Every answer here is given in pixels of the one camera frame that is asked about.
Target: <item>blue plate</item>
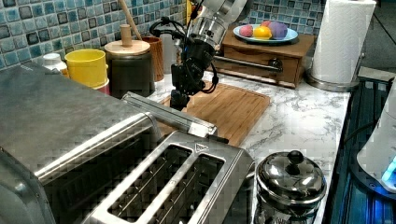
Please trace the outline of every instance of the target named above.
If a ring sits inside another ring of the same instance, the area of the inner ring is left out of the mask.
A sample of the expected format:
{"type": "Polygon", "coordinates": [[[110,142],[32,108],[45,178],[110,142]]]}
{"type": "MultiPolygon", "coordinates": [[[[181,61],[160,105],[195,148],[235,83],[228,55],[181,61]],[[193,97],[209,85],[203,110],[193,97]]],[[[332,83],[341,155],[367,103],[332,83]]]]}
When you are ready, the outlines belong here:
{"type": "MultiPolygon", "coordinates": [[[[275,40],[275,39],[263,40],[263,39],[259,39],[259,38],[255,38],[255,37],[245,37],[245,36],[242,36],[239,34],[239,29],[241,29],[242,26],[235,27],[233,29],[233,33],[236,36],[246,40],[247,42],[263,43],[263,44],[277,44],[277,43],[284,43],[284,42],[291,41],[298,36],[297,32],[288,28],[288,33],[286,34],[285,38],[283,38],[281,40],[275,40]]],[[[256,27],[258,27],[260,25],[259,24],[251,24],[251,26],[253,26],[253,29],[255,29],[256,27]]]]}

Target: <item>orange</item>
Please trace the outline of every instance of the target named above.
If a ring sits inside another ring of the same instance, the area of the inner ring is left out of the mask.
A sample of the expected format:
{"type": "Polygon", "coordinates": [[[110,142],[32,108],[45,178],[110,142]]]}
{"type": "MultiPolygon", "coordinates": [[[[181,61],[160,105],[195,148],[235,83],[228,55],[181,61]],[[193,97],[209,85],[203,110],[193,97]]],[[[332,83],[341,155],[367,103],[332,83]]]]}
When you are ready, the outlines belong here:
{"type": "Polygon", "coordinates": [[[269,39],[271,38],[271,30],[270,28],[266,26],[259,26],[256,29],[253,30],[253,37],[259,38],[259,39],[269,39]]]}

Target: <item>marble countertop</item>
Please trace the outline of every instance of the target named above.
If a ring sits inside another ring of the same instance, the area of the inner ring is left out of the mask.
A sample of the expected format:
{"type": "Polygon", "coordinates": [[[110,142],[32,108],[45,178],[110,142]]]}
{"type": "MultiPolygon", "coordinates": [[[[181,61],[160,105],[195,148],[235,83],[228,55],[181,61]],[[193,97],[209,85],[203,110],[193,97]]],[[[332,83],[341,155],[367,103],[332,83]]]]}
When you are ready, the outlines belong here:
{"type": "MultiPolygon", "coordinates": [[[[205,72],[204,79],[211,78],[212,73],[205,72]]],[[[224,75],[219,75],[219,83],[271,98],[240,147],[248,151],[256,164],[272,153],[294,149],[316,162],[328,184],[315,219],[315,223],[321,223],[350,93],[322,91],[304,82],[292,90],[224,75]]],[[[155,85],[156,91],[148,98],[160,102],[173,89],[171,75],[165,75],[155,85]]]]}

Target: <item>wooden box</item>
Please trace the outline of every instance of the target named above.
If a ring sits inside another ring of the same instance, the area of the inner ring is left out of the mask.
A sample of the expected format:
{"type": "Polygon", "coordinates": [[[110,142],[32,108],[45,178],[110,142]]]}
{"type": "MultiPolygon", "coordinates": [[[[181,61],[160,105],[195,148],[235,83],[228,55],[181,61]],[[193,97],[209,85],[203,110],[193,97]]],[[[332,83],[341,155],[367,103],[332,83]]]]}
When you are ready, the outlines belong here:
{"type": "Polygon", "coordinates": [[[304,73],[305,55],[314,43],[314,36],[299,35],[294,42],[281,46],[248,44],[237,39],[233,29],[229,29],[222,42],[225,58],[263,65],[268,65],[269,60],[277,58],[282,62],[283,72],[273,73],[254,66],[219,60],[215,60],[214,65],[219,73],[297,88],[304,73]]]}

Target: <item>blue light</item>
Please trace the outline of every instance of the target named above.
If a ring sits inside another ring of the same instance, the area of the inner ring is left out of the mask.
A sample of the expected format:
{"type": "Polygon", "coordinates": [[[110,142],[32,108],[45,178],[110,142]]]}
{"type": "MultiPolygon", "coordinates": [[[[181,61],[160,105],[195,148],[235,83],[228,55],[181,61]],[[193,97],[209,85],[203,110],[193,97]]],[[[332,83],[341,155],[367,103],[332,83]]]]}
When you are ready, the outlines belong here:
{"type": "Polygon", "coordinates": [[[393,159],[393,162],[388,166],[387,171],[382,175],[382,181],[386,182],[390,179],[393,174],[393,171],[396,170],[396,157],[393,159]]]}
{"type": "Polygon", "coordinates": [[[382,175],[382,181],[386,182],[390,179],[390,176],[392,175],[392,172],[386,171],[383,175],[382,175]]]}
{"type": "Polygon", "coordinates": [[[392,173],[395,169],[396,169],[396,162],[392,162],[392,163],[388,166],[387,171],[389,171],[389,172],[392,173]]]}

